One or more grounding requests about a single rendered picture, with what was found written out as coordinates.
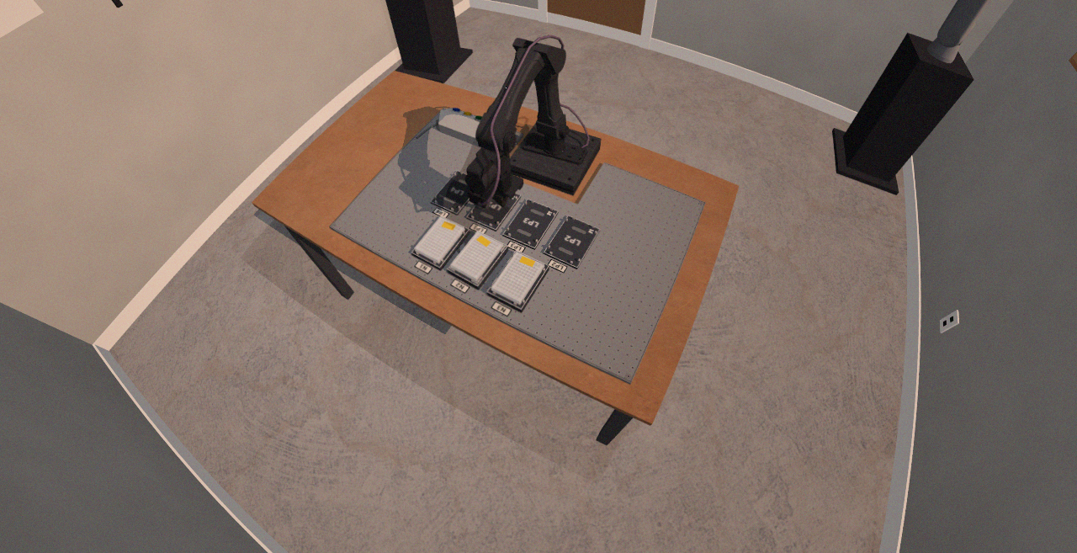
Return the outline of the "beige button panel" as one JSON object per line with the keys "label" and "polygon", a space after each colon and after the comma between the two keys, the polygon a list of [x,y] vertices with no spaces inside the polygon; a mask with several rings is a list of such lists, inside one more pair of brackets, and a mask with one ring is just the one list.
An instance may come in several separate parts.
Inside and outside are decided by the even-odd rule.
{"label": "beige button panel", "polygon": [[[439,122],[428,127],[425,132],[421,132],[419,136],[426,134],[428,130],[438,125],[442,134],[454,136],[454,138],[470,144],[480,146],[475,139],[475,132],[480,124],[481,117],[458,108],[440,109]],[[416,136],[416,138],[418,139],[419,136]]]}

